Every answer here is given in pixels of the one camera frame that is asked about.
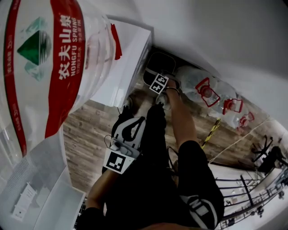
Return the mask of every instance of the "wooden floor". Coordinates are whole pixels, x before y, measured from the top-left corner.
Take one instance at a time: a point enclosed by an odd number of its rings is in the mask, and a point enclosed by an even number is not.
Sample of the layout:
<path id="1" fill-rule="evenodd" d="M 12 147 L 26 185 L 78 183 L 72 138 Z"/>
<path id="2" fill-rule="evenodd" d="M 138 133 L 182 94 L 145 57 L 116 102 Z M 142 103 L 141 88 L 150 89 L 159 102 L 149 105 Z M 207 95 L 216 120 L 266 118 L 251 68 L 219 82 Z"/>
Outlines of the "wooden floor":
<path id="1" fill-rule="evenodd" d="M 156 95 L 149 91 L 142 80 L 139 80 L 134 88 L 132 97 L 134 99 L 136 116 L 146 116 Z M 207 116 L 208 111 L 205 108 L 193 103 L 185 96 L 182 96 L 182 98 L 191 111 L 196 125 L 198 141 L 202 144 L 216 119 Z M 212 159 L 229 145 L 235 143 L 268 117 L 267 114 L 263 113 L 255 105 L 250 102 L 245 103 L 248 104 L 250 110 L 255 114 L 256 120 L 243 134 L 237 133 L 236 130 L 230 128 L 225 123 L 221 123 L 204 148 L 208 160 Z M 176 149 L 171 125 L 171 114 L 170 111 L 166 111 L 165 113 L 167 120 L 166 144 Z M 89 192 L 93 183 L 101 175 L 106 150 L 104 138 L 106 135 L 111 134 L 112 127 L 117 121 L 118 116 L 119 112 L 116 107 L 108 107 L 94 101 L 88 101 L 76 112 L 69 115 L 65 121 L 63 127 L 66 156 L 72 183 L 76 188 Z M 251 153 L 252 143 L 260 143 L 264 134 L 269 135 L 269 133 L 273 135 L 275 139 L 274 143 L 276 143 L 278 138 L 283 135 L 280 128 L 275 128 L 277 125 L 280 124 L 276 121 L 265 122 L 243 140 L 224 151 L 214 162 L 237 168 L 253 169 L 254 165 L 251 162 L 251 159 L 254 157 Z M 109 140 L 110 137 L 106 137 L 107 143 L 109 143 Z M 176 155 L 172 151 L 170 155 L 172 161 L 176 159 Z"/>

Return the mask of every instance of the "water bottle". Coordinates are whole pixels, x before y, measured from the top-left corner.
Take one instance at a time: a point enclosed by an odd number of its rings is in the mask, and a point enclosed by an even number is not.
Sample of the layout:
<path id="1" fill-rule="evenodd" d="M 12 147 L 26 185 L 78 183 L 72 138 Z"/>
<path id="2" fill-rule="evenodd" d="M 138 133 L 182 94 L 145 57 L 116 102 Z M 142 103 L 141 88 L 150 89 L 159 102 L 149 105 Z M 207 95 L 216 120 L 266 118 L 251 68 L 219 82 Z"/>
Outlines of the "water bottle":
<path id="1" fill-rule="evenodd" d="M 229 110 L 236 113 L 242 111 L 243 100 L 237 95 L 235 89 L 223 81 L 218 81 L 215 92 L 219 95 L 220 100 L 211 108 L 219 114 L 225 115 Z"/>
<path id="2" fill-rule="evenodd" d="M 243 105 L 241 113 L 235 113 L 235 116 L 231 120 L 225 120 L 226 123 L 241 131 L 242 128 L 247 127 L 250 122 L 255 119 L 254 114 L 249 111 L 249 109 Z"/>
<path id="3" fill-rule="evenodd" d="M 14 166 L 101 87 L 115 41 L 86 0 L 0 1 L 0 10 L 0 161 Z"/>
<path id="4" fill-rule="evenodd" d="M 211 107 L 220 100 L 213 90 L 217 86 L 217 80 L 207 71 L 182 66 L 177 70 L 176 78 L 180 81 L 182 92 L 191 101 L 204 102 L 207 107 Z"/>

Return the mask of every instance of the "shoe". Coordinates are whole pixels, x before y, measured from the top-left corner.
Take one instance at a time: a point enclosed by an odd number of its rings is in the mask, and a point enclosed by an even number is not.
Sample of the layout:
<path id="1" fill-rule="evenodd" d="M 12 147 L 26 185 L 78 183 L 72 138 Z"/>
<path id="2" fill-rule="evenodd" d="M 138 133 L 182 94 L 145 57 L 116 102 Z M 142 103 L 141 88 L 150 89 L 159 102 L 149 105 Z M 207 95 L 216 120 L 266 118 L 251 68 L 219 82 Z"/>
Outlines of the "shoe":
<path id="1" fill-rule="evenodd" d="M 132 106 L 133 106 L 133 100 L 132 100 L 132 98 L 129 96 L 125 101 L 124 101 L 124 104 L 123 104 L 123 106 L 122 106 L 122 109 L 125 109 L 125 108 L 127 108 L 127 109 L 131 109 L 132 108 Z"/>
<path id="2" fill-rule="evenodd" d="M 163 109 L 165 110 L 170 110 L 170 104 L 168 103 L 168 97 L 166 93 L 161 93 L 157 98 L 156 98 L 156 105 L 161 105 Z"/>

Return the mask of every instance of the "wrist strap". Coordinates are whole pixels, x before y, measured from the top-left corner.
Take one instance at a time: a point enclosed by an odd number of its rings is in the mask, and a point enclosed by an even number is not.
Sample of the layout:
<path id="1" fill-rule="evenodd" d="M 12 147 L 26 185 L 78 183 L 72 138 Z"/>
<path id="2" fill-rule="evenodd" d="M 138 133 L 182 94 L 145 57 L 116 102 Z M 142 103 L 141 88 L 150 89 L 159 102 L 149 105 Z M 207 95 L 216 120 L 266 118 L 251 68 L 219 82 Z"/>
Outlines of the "wrist strap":
<path id="1" fill-rule="evenodd" d="M 167 89 L 169 89 L 169 88 L 170 88 L 170 89 L 174 89 L 174 90 L 176 90 L 177 93 L 178 93 L 178 95 L 180 96 L 179 90 L 178 90 L 177 88 L 167 86 L 167 87 L 165 87 L 165 90 L 167 90 Z"/>

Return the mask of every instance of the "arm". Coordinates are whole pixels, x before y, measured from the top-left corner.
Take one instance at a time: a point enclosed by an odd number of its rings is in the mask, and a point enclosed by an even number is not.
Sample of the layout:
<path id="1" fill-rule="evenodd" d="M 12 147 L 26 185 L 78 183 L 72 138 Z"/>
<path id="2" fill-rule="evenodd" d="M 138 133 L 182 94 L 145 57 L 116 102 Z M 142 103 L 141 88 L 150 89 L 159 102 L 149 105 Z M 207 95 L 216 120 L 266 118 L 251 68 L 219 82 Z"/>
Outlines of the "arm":
<path id="1" fill-rule="evenodd" d="M 176 84 L 170 80 L 167 86 L 175 88 Z M 169 88 L 166 92 L 171 105 L 172 126 L 178 148 L 186 141 L 197 142 L 195 124 L 189 109 L 184 105 L 176 90 Z"/>
<path id="2" fill-rule="evenodd" d="M 111 190 L 118 177 L 119 174 L 117 172 L 107 169 L 92 186 L 88 195 L 86 209 L 97 208 L 103 211 L 105 195 Z"/>

